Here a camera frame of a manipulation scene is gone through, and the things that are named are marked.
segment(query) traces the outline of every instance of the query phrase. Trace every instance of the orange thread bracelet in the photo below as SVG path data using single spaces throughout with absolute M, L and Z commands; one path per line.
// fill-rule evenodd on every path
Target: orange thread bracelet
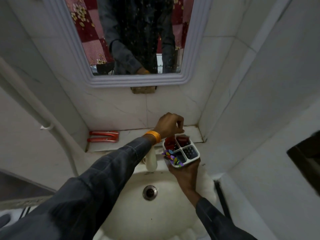
M 145 135 L 147 135 L 147 134 L 153 135 L 153 136 L 156 138 L 156 140 L 157 140 L 156 144 L 158 144 L 159 142 L 161 142 L 161 136 L 160 136 L 160 134 L 159 134 L 158 132 L 155 132 L 155 131 L 153 131 L 153 130 L 150 130 L 150 131 L 148 131 L 147 133 L 145 133 Z

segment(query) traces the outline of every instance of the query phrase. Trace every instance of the sink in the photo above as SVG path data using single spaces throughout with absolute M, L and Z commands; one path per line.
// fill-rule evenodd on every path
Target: sink
M 197 191 L 215 204 L 214 183 L 203 166 L 198 170 Z M 196 240 L 206 235 L 163 159 L 158 160 L 155 172 L 148 172 L 143 163 L 136 167 L 101 230 L 104 239 L 112 240 Z

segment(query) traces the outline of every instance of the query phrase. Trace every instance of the metal drain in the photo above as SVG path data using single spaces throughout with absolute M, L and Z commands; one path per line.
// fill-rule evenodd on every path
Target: metal drain
M 154 200 L 157 194 L 158 191 L 153 185 L 148 185 L 142 192 L 143 197 L 148 201 Z

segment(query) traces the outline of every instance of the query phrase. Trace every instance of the mirror frame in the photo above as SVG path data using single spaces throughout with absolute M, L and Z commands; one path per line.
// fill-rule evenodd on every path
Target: mirror frame
M 194 0 L 180 73 L 152 75 L 99 75 L 94 76 L 86 58 L 76 27 L 65 0 L 43 0 L 54 27 L 70 48 L 77 64 L 77 75 L 89 87 L 142 87 L 180 85 L 187 83 L 197 64 L 201 40 L 207 24 L 212 0 Z

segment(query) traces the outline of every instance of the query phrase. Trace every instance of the red floral curtain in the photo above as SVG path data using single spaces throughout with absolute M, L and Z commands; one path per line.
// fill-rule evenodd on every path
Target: red floral curtain
M 91 66 L 112 62 L 103 30 L 99 21 L 96 0 L 65 0 L 71 17 L 77 28 L 84 52 Z M 173 33 L 176 50 L 184 48 L 191 19 L 194 0 L 174 0 L 172 13 Z M 161 40 L 158 42 L 158 54 L 161 54 Z

